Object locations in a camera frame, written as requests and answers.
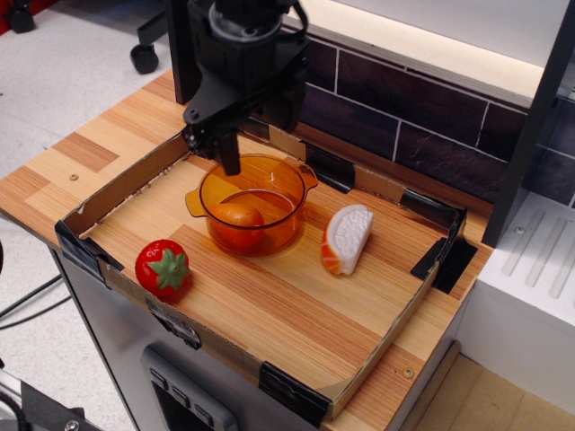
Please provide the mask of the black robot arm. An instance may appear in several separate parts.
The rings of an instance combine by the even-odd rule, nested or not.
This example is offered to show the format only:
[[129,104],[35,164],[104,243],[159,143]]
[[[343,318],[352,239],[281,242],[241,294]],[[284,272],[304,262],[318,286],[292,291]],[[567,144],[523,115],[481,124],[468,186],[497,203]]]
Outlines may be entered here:
[[297,1],[190,1],[199,85],[184,112],[190,150],[240,173],[240,127],[295,129],[305,101],[308,19]]

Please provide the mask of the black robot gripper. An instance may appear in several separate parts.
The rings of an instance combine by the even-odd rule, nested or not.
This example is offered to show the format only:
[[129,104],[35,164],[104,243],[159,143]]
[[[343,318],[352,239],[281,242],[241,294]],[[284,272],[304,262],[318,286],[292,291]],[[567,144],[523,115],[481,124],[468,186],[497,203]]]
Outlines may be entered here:
[[300,4],[188,4],[201,83],[184,112],[196,155],[241,172],[238,128],[250,117],[288,133],[299,121],[309,44]]

